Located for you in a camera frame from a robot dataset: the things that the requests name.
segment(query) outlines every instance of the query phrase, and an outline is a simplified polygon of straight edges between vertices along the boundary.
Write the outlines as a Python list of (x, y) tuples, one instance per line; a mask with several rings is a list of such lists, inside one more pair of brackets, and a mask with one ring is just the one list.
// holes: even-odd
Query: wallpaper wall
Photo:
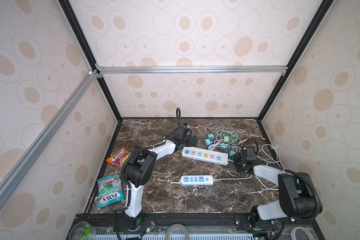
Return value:
[(64, 240), (82, 213), (116, 120), (93, 83), (0, 212), (0, 240)]
[(101, 66), (285, 65), (321, 0), (71, 0)]
[(53, 0), (0, 1), (0, 181), (88, 70)]
[[(285, 65), (320, 3), (71, 0), (101, 66)], [(257, 117), (280, 74), (106, 77), (123, 117)]]
[(307, 172), (327, 240), (360, 240), (360, 0), (338, 1), (263, 121), (285, 167)]
[(257, 117), (281, 73), (105, 74), (122, 116)]

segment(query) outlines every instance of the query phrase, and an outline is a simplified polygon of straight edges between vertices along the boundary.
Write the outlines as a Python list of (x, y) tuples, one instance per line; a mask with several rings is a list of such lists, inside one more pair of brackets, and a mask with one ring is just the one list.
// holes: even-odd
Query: candy bag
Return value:
[(99, 185), (97, 209), (124, 199), (118, 174), (103, 177), (97, 180), (97, 184)]
[(111, 163), (112, 165), (116, 165), (118, 168), (121, 168), (122, 164), (128, 159), (130, 155), (131, 153), (122, 147), (118, 153), (108, 158), (107, 162)]

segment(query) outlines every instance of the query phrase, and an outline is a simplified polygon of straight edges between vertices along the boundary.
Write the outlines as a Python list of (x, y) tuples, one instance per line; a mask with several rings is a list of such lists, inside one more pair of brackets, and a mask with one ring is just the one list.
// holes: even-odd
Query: clear plastic cup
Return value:
[(96, 237), (96, 228), (87, 222), (76, 224), (69, 233), (69, 240), (93, 240)]

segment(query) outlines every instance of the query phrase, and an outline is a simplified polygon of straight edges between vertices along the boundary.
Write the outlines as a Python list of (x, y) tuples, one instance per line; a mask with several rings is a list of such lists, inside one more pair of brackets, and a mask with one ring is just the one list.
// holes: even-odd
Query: dark marble tabletop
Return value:
[[(244, 129), (246, 132), (262, 135), (257, 122), (253, 119), (219, 119), (229, 130)], [(206, 148), (203, 140), (210, 130), (207, 128), (211, 119), (182, 119), (197, 136), (198, 146)], [(124, 147), (132, 150), (136, 144), (148, 146), (161, 141), (161, 138), (174, 129), (176, 119), (124, 119), (117, 136), (112, 154)], [(260, 147), (265, 141), (257, 139)], [(108, 164), (104, 176), (120, 174), (120, 169)], [(266, 190), (259, 181), (252, 177), (247, 180), (222, 180), (211, 186), (180, 185), (182, 175), (212, 175), (214, 179), (245, 178), (250, 175), (238, 174), (233, 164), (227, 166), (202, 162), (181, 156), (181, 152), (167, 155), (155, 164), (151, 179), (144, 186), (142, 198), (143, 213), (242, 213), (249, 212), (254, 205), (266, 204), (279, 198), (278, 191)], [(274, 185), (265, 179), (268, 187)], [(114, 213), (115, 209), (124, 207), (125, 201), (110, 204), (101, 209), (92, 201), (91, 214)]]

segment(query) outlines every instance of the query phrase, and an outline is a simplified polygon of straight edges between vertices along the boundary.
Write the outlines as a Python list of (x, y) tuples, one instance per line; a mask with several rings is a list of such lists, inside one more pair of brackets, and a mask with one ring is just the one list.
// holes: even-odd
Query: white power strip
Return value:
[(181, 156), (204, 162), (217, 163), (224, 166), (228, 165), (227, 153), (211, 151), (198, 147), (183, 147)]
[(184, 186), (194, 185), (213, 185), (212, 175), (184, 175), (180, 179), (180, 184)]

